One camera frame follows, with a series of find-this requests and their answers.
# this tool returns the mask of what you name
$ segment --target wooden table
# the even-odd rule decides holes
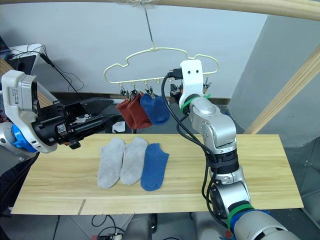
[[[207,211],[201,195],[205,159],[200,147],[178,134],[139,134],[160,143],[169,160],[163,185],[145,191],[140,182],[97,186],[100,147],[135,134],[95,134],[71,150],[60,145],[40,154],[14,205],[13,214],[99,215]],[[278,135],[237,135],[237,152],[257,209],[302,208],[303,203]]]

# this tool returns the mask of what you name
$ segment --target blue sock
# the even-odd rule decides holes
[[[144,155],[144,166],[141,176],[141,187],[146,191],[154,191],[161,187],[169,154],[161,150],[159,143],[148,145]]]
[[[170,118],[169,110],[161,96],[154,95],[154,97],[153,99],[149,94],[144,94],[140,99],[140,105],[152,124],[165,124]]]

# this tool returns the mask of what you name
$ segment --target hanging sock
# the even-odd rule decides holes
[[[150,144],[145,150],[144,166],[141,176],[141,187],[154,191],[161,187],[169,154],[161,150],[159,143]]]
[[[136,129],[137,126],[135,124],[134,118],[131,115],[131,112],[128,109],[128,105],[130,102],[128,100],[124,100],[123,102],[119,103],[116,108],[119,110],[119,112],[122,114],[126,124],[131,129]]]
[[[124,146],[123,164],[120,173],[120,180],[123,184],[131,185],[140,180],[147,146],[146,140],[138,136]]]
[[[128,105],[137,129],[145,129],[152,125],[145,110],[140,105],[141,94],[137,95]]]
[[[100,148],[97,179],[100,188],[111,188],[119,180],[124,148],[125,142],[119,138],[112,138],[108,145]]]
[[[152,124],[162,125],[168,122],[170,113],[161,96],[154,95],[153,99],[149,94],[144,94],[141,97],[140,104]]]

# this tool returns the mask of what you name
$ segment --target wooden board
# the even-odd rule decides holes
[[[112,138],[130,143],[135,134],[95,134],[71,150],[60,145],[40,154],[19,193],[12,213],[94,215],[207,211],[201,195],[205,159],[202,150],[178,134],[138,134],[169,153],[164,182],[145,191],[140,182],[97,186],[100,147]],[[295,179],[278,135],[238,135],[237,151],[258,209],[301,208]]]
[[[117,0],[0,0],[0,4],[46,2],[118,2]],[[137,5],[137,1],[127,0]],[[155,0],[155,5],[223,9],[320,21],[320,3],[314,0]]]
[[[245,134],[257,134],[277,115],[304,87],[320,72],[320,45],[313,51],[305,63],[265,107]]]

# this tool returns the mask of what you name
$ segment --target gray floor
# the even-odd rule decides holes
[[[229,114],[226,106],[220,107],[223,113]],[[175,106],[173,108],[176,114],[182,117],[178,108]],[[185,121],[185,125],[192,129],[189,120]],[[237,124],[236,128],[238,133],[243,133]],[[165,125],[139,129],[138,133],[176,133],[176,123],[171,118]],[[274,209],[270,210],[270,213],[301,240],[319,240],[320,230],[316,224],[320,222],[318,218],[320,207],[315,203],[320,202],[320,139],[305,146],[286,148],[285,152],[302,195],[305,205],[304,211],[307,213],[302,209]],[[116,225],[125,229],[131,215],[114,215],[113,217]],[[55,239],[87,240],[91,239],[92,235],[97,235],[103,228],[112,225],[110,220],[107,220],[103,226],[93,227],[91,220],[92,216],[61,216]],[[48,240],[53,237],[56,221],[57,216],[55,215],[13,215],[11,218],[2,217],[0,224],[12,240]],[[194,224],[189,218],[189,213],[162,213],[158,215],[158,228],[152,239],[163,240],[168,237],[180,240],[195,239]]]

